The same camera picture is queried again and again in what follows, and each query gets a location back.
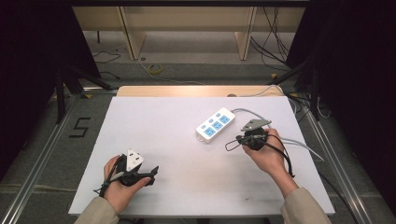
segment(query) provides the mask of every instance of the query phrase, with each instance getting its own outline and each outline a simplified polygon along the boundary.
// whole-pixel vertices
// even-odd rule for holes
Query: white power strip
[[[223,107],[195,129],[198,140],[209,143],[234,120],[235,114]]]

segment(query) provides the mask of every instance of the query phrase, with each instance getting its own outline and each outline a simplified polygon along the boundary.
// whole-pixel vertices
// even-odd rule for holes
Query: sleeve
[[[96,197],[79,215],[75,224],[117,224],[118,222],[119,217],[111,204],[102,197]]]
[[[295,189],[285,199],[281,208],[285,223],[331,223],[318,202],[304,188]]]

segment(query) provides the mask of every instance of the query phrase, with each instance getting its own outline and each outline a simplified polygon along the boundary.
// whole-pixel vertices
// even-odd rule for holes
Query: power outlet socket
[[[195,129],[198,140],[210,143],[234,120],[235,114],[223,107]]]
[[[132,171],[136,166],[143,163],[145,159],[139,155],[139,153],[128,149],[128,154],[126,157],[126,171]]]

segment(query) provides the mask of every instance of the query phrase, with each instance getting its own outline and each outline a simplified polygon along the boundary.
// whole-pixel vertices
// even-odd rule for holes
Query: aluminum rail
[[[73,95],[70,100],[68,107],[66,108],[66,113],[64,118],[61,120],[59,124],[55,125],[49,140],[47,141],[46,145],[44,146],[42,152],[40,153],[35,165],[32,167],[32,171],[26,177],[24,183],[21,186],[20,191],[12,201],[11,205],[9,206],[6,215],[2,219],[2,224],[8,223],[17,223],[21,213],[23,211],[24,206],[27,204],[35,184],[37,183],[39,177],[41,176],[44,168],[46,167],[47,161],[52,154],[53,149],[55,149],[60,136],[64,130],[65,124],[70,118],[72,114],[73,108],[77,104],[79,99],[79,95]]]
[[[334,171],[335,177],[340,184],[341,190],[344,192],[346,200],[348,201],[353,214],[360,224],[374,223],[370,218],[364,202],[361,200],[359,193],[356,191],[354,185],[352,184],[346,170],[344,169],[342,163],[338,159],[332,144],[329,141],[326,133],[324,132],[319,121],[316,121],[311,112],[307,114],[309,123],[317,136],[320,145],[329,161],[332,170]]]

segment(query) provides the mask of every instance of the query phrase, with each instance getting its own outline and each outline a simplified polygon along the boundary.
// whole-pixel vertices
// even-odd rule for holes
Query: black wall
[[[55,74],[77,83],[65,69],[73,65],[100,77],[71,7],[9,2],[0,7],[0,179],[54,93]]]
[[[396,4],[347,0],[341,6],[341,20],[332,29],[325,52],[318,55],[318,91],[396,215]],[[315,41],[306,39],[319,36],[323,15],[329,20],[337,12],[337,8],[323,14],[312,9],[304,15],[295,46],[313,48]],[[296,50],[290,56],[298,63],[307,53]]]

